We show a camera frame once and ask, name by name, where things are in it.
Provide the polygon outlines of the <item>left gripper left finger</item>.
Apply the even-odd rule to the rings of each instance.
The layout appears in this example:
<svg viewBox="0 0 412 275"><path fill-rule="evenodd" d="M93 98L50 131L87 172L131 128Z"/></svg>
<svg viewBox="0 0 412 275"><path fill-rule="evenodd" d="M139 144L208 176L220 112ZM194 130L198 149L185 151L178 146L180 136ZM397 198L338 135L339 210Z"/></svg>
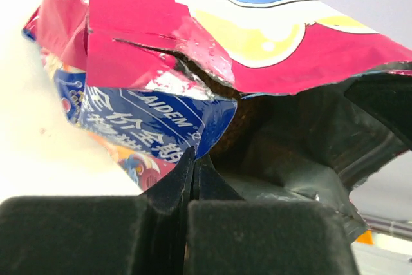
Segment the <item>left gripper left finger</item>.
<svg viewBox="0 0 412 275"><path fill-rule="evenodd" d="M181 274L194 149L138 196L1 204L2 274Z"/></svg>

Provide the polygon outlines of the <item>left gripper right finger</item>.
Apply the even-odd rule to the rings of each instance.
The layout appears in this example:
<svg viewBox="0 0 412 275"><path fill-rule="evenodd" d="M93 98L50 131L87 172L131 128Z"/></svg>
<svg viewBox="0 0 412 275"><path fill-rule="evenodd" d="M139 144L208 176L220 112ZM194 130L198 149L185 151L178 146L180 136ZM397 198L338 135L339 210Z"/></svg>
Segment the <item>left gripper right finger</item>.
<svg viewBox="0 0 412 275"><path fill-rule="evenodd" d="M357 274L342 218L303 200L244 200L208 157L194 166L188 274Z"/></svg>

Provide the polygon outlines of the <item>pink pet food bag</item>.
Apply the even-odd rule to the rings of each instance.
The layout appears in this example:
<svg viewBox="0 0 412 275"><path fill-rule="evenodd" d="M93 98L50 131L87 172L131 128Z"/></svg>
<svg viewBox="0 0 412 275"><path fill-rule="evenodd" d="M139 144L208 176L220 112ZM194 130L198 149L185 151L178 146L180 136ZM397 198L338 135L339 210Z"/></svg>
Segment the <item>pink pet food bag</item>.
<svg viewBox="0 0 412 275"><path fill-rule="evenodd" d="M42 0L23 27L66 118L141 191L185 151L245 198L350 192L411 149L411 50L318 0Z"/></svg>

